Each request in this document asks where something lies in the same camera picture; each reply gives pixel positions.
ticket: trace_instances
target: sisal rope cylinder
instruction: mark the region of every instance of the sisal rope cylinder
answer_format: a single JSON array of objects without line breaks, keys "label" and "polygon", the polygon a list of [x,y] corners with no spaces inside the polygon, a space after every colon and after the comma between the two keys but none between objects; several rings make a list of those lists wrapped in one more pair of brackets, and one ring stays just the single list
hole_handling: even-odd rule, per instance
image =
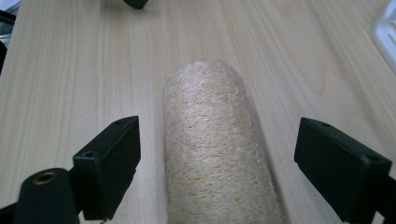
[{"label": "sisal rope cylinder", "polygon": [[164,90],[168,223],[281,223],[242,79],[219,61],[189,63]]}]

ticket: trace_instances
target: wood grain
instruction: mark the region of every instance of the wood grain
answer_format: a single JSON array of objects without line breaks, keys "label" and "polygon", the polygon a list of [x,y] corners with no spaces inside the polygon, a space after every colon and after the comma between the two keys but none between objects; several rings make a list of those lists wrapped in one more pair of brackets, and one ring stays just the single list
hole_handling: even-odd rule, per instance
[{"label": "wood grain", "polygon": [[112,223],[166,223],[163,85],[183,63],[219,59],[244,79],[285,220],[341,223],[293,161],[298,125],[327,121],[396,161],[396,76],[367,33],[386,3],[22,1],[0,77],[0,206],[138,115],[142,161]]}]

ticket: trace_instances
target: light wood surface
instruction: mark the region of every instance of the light wood surface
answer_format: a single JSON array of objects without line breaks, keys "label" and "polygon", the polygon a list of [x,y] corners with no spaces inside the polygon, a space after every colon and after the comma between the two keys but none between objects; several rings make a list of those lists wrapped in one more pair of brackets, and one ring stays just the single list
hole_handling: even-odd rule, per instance
[{"label": "light wood surface", "polygon": [[142,160],[111,223],[166,223],[163,85],[183,63],[219,59],[244,79],[287,223],[341,223],[293,161],[298,125],[329,122],[396,161],[396,76],[369,36],[388,1],[311,2],[22,1],[0,77],[0,206],[138,115]]}]

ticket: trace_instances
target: brass insert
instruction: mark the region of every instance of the brass insert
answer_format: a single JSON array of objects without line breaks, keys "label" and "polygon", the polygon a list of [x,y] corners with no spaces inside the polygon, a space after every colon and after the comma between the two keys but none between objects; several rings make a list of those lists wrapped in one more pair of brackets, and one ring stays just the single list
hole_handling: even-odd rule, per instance
[{"label": "brass insert", "polygon": [[51,182],[52,180],[54,180],[57,175],[58,175],[58,173],[49,171],[49,172],[46,172],[46,173],[41,174],[38,177],[36,177],[33,180],[33,183],[35,185],[44,185],[44,184],[47,184],[47,183]]}]

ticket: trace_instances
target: white object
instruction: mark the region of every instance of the white object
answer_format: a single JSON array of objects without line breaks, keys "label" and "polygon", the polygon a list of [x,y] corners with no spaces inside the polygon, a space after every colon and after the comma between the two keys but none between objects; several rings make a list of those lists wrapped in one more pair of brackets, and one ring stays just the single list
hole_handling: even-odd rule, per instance
[{"label": "white object", "polygon": [[396,74],[396,0],[391,0],[372,24],[372,38]]}]

